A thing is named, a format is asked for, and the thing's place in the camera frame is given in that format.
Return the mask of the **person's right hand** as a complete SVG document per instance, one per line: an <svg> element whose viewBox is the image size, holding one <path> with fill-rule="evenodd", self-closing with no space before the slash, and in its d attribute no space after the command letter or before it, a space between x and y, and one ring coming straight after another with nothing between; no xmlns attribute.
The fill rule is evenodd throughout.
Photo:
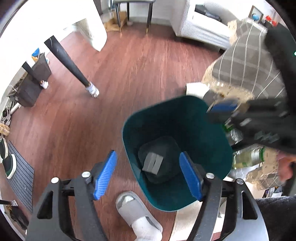
<svg viewBox="0 0 296 241"><path fill-rule="evenodd" d="M292 163L295 163L296 157L292 154L287 154L284 152L278 152L277 154L278 161L278 172L281 182L285 182L288 179L292 178L293 170Z"/></svg>

